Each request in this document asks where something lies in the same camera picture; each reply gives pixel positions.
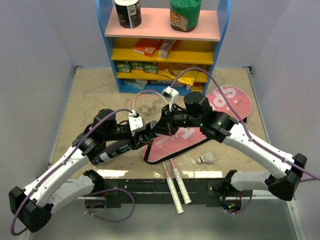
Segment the black shuttlecock tube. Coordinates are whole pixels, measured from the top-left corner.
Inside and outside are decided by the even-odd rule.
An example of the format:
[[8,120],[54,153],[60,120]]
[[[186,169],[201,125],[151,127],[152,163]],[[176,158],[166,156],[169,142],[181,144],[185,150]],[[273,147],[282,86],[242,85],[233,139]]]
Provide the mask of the black shuttlecock tube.
[[111,133],[100,137],[102,144],[99,147],[94,147],[88,154],[88,158],[93,165],[98,166],[124,153],[135,151],[130,146],[135,134],[132,134],[129,130],[129,124],[116,124],[115,126],[115,130],[112,130]]

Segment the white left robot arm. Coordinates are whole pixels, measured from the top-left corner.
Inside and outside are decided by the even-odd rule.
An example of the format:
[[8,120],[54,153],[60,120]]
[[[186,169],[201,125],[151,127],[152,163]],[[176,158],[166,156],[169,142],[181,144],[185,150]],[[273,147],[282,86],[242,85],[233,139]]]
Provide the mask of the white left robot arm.
[[10,210],[14,215],[10,227],[13,236],[25,231],[39,231],[49,222],[54,211],[79,196],[99,196],[104,184],[88,174],[82,175],[70,190],[63,189],[62,185],[87,163],[101,165],[110,160],[113,154],[105,152],[108,141],[123,143],[116,150],[125,153],[154,138],[151,125],[160,119],[160,111],[143,110],[138,106],[123,111],[128,118],[121,124],[116,120],[117,110],[100,110],[51,168],[25,187],[16,186],[9,192]]

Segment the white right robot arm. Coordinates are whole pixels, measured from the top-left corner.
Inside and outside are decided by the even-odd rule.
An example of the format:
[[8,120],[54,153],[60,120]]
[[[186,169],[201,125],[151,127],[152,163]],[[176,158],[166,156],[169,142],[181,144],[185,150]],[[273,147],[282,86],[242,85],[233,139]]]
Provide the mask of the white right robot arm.
[[269,191],[275,197],[291,201],[303,176],[307,158],[277,149],[251,134],[246,125],[225,112],[213,110],[208,98],[199,92],[184,96],[185,108],[167,104],[159,121],[152,121],[154,134],[172,136],[179,128],[199,128],[210,140],[230,146],[265,168],[265,172],[231,170],[216,190],[233,197],[249,190]]

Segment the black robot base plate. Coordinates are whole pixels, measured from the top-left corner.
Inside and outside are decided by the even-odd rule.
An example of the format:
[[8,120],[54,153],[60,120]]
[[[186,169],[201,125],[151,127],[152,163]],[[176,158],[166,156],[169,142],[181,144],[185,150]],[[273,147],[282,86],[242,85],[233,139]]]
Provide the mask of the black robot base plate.
[[[251,191],[245,190],[241,194],[236,192],[220,193],[216,191],[223,180],[221,178],[185,178],[183,180],[192,205],[206,207],[220,207],[230,204],[239,197],[250,197]],[[128,191],[135,204],[172,205],[173,199],[166,179],[104,179],[95,184],[92,192],[106,189],[120,188]],[[100,193],[97,197],[106,197],[107,208],[120,208],[122,204],[130,204],[131,198],[120,190]]]

